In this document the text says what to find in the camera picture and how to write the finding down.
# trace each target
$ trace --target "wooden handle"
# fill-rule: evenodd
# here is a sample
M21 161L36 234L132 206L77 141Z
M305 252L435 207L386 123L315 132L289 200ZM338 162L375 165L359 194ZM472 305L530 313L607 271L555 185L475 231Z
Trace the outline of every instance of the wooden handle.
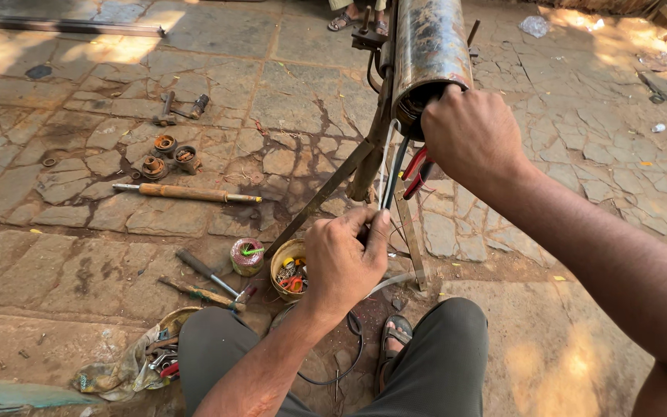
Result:
M223 190L143 183L138 191L141 194L159 197L188 198L190 200L219 201L221 203L227 203L228 201L228 192Z
M205 301L215 301L216 303L220 303L226 307L232 308L237 312L246 311L246 304L236 303L232 299L215 294L214 292L210 292L207 289L175 280L174 278L167 277L166 275L159 277L159 282L179 289L181 292L187 292L190 296L196 296Z

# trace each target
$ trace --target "small container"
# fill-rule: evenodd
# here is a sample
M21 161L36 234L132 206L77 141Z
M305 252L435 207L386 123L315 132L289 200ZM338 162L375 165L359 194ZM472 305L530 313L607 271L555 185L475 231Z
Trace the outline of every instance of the small container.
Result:
M305 239L292 239L284 242L270 262L271 273L269 276L272 279L272 286L277 290L279 296L285 301L298 301L305 292L290 292L277 283L277 273L283 268L283 261L287 258L305 258Z

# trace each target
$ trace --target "metal frame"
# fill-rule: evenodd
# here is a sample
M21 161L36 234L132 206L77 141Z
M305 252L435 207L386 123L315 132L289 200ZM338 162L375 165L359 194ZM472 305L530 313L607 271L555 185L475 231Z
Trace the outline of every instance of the metal frame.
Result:
M156 24L94 22L75 19L0 16L0 29L61 33L94 33L99 35L153 36L162 38L166 31Z

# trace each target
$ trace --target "black wire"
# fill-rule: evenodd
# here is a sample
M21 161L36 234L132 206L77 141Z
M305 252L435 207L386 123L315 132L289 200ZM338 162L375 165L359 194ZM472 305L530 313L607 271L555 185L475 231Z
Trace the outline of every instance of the black wire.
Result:
M301 374L300 371L298 371L297 374L300 375L301 378L310 382L310 384L329 385L333 384L334 382L338 381L341 378L344 378L344 375L348 374L349 372L351 372L352 369L354 369L354 367L357 365L357 362L359 362L359 358L362 357L362 351L365 349L365 337L362 335L362 323L359 321L357 315L354 314L354 312L351 310L349 310L349 312L346 313L346 326L349 328L350 332L352 332L356 336L359 336L359 353L357 353L357 359L354 359L354 363L351 364L351 368L346 370L346 372L344 372L343 374L340 374L338 378L334 378L327 382L313 381L312 379L308 378L307 376Z
M395 194L395 182L398 180L398 173L400 173L400 166L403 165L403 158L405 157L405 151L408 149L408 142L410 141L409 136L404 136L403 141L398 147L398 153L395 154L395 169L388 176L388 187L386 192L388 193L388 198L384 202L384 207L390 210L390 205L393 203L393 194Z

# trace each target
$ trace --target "grey trousers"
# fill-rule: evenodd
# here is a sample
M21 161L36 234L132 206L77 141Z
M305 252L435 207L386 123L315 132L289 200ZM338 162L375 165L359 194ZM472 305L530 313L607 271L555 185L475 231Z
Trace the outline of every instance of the grey trousers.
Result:
M190 316L179 342L180 381L189 417L259 338L235 314L209 307ZM353 415L482 415L487 362L485 315L470 300L450 298L429 310L416 325L411 342L386 368L382 393ZM317 414L288 393L277 415Z

